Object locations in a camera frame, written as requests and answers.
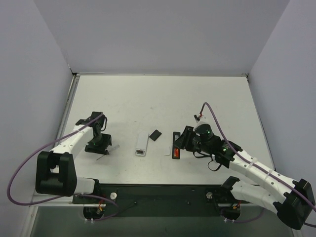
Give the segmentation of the black battery cover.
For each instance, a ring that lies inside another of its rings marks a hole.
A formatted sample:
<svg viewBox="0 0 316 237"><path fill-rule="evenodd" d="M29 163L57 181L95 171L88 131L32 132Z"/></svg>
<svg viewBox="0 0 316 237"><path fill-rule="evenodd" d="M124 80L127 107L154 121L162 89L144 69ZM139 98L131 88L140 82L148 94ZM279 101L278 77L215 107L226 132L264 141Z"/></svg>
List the black battery cover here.
<svg viewBox="0 0 316 237"><path fill-rule="evenodd" d="M149 136L149 138L150 138L152 141L156 141L161 135L162 135L162 133L156 129L156 130Z"/></svg>

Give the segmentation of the white battery cover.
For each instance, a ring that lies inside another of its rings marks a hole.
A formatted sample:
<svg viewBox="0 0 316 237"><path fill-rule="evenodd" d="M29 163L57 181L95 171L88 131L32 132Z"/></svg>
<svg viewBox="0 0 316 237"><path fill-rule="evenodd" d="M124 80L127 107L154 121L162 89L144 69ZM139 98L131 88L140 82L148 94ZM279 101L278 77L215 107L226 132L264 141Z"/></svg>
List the white battery cover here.
<svg viewBox="0 0 316 237"><path fill-rule="evenodd" d="M163 155L164 156L169 156L170 155L170 147L165 147L163 150Z"/></svg>

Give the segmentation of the black remote control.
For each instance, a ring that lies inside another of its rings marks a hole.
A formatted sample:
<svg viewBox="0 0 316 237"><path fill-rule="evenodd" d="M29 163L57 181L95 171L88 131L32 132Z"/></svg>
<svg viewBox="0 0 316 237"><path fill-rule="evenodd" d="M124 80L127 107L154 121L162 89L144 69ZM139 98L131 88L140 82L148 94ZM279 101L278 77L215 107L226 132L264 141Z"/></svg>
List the black remote control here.
<svg viewBox="0 0 316 237"><path fill-rule="evenodd" d="M178 132L178 131L174 131L173 134L172 134L172 159L173 158L173 151L175 148L178 148L176 145L175 145L175 142L176 140L180 137L181 133Z"/></svg>

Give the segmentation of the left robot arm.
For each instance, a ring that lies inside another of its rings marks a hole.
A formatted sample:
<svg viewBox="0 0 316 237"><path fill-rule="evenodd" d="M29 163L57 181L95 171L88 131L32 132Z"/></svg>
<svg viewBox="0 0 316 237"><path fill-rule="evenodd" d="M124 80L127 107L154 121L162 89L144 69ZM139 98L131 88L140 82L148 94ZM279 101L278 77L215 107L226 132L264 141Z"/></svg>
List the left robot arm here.
<svg viewBox="0 0 316 237"><path fill-rule="evenodd" d="M86 119L79 119L73 131L61 138L62 142L48 152L42 151L37 157L36 186L39 194L70 197L83 194L90 203L101 198L97 180L78 177L75 158L84 150L106 156L112 145L110 134L104 134L107 118L102 112L92 112Z"/></svg>

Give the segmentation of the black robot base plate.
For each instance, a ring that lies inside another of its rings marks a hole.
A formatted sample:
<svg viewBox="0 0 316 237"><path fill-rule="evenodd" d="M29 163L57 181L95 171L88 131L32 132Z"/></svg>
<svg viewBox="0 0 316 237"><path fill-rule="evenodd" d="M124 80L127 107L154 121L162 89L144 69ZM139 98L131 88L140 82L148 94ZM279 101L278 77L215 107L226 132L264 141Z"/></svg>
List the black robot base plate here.
<svg viewBox="0 0 316 237"><path fill-rule="evenodd" d="M99 184L92 197L73 197L91 217L214 217L237 219L241 201L221 185Z"/></svg>

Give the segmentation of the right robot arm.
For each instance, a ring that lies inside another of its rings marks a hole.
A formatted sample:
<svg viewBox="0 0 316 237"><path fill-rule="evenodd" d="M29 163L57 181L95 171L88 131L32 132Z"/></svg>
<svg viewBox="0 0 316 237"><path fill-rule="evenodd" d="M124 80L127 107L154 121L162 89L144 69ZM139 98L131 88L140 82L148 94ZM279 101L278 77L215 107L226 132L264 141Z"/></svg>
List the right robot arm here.
<svg viewBox="0 0 316 237"><path fill-rule="evenodd" d="M186 126L173 145L180 150L205 153L221 166L250 179L255 185L230 178L232 185L229 193L234 199L275 213L280 221L292 229L300 230L316 208L312 186L308 181L296 181L263 165L237 144L215 135L207 123L196 127Z"/></svg>

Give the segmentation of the clear test screwdriver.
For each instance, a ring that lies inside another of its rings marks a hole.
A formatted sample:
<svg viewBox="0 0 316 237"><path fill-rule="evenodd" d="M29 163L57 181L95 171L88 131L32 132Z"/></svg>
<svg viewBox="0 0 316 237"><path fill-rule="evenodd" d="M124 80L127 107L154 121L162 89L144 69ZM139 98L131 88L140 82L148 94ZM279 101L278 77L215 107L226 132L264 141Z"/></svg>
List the clear test screwdriver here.
<svg viewBox="0 0 316 237"><path fill-rule="evenodd" d="M115 151L116 149L118 149L120 147L119 144L115 145L115 146L111 146L108 150L106 150L106 154L105 155L101 155L99 158L97 158L96 160L100 160L101 158L103 158L104 156L108 156L110 153L112 153L113 151Z"/></svg>

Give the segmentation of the white remote control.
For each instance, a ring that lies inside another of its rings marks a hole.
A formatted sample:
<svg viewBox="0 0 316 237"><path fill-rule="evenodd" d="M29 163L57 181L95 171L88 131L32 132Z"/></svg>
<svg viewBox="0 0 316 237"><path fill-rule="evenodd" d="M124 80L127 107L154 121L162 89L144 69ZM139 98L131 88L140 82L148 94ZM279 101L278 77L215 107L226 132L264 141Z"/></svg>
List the white remote control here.
<svg viewBox="0 0 316 237"><path fill-rule="evenodd" d="M147 151L149 135L147 132L140 132L135 147L135 155L144 157Z"/></svg>

